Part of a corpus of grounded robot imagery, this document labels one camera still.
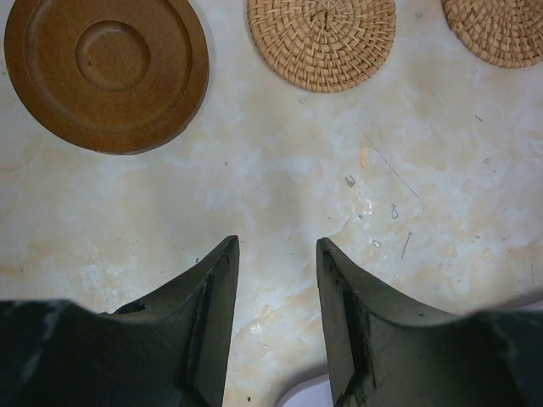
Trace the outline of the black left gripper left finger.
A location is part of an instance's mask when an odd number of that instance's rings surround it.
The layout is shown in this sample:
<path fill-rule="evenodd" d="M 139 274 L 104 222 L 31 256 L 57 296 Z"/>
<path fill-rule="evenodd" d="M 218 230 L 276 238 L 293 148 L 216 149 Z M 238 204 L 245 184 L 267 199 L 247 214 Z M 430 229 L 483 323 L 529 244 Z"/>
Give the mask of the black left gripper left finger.
<path fill-rule="evenodd" d="M 69 300 L 1 304 L 4 406 L 219 406 L 239 240 L 114 313 Z"/>

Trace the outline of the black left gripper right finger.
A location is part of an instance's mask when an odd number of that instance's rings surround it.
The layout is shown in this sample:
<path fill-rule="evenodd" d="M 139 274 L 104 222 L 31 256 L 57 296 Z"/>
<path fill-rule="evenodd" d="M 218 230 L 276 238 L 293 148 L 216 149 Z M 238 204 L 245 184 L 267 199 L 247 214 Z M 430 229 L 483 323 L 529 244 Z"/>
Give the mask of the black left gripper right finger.
<path fill-rule="evenodd" d="M 316 244 L 316 277 L 334 405 L 541 405 L 540 310 L 436 309 L 328 238 Z"/>

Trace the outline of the dark wooden coaster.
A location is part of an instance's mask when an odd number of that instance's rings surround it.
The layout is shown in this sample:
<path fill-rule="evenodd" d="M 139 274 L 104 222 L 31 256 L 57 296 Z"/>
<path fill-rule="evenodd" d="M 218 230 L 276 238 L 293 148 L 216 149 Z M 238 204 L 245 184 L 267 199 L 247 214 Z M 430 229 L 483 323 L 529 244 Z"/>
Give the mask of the dark wooden coaster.
<path fill-rule="evenodd" d="M 80 148 L 136 154 L 178 136 L 199 110 L 207 42 L 188 1 L 17 1 L 9 79 L 29 113 Z"/>

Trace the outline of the light woven rattan coaster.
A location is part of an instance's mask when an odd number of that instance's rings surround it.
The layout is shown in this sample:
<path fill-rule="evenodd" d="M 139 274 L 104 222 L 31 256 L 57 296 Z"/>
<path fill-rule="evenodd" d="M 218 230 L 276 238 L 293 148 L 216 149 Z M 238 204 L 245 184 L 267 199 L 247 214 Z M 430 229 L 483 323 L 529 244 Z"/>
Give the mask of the light woven rattan coaster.
<path fill-rule="evenodd" d="M 247 3 L 260 56 L 288 83 L 342 92 L 376 74 L 396 33 L 390 0 L 256 0 Z"/>

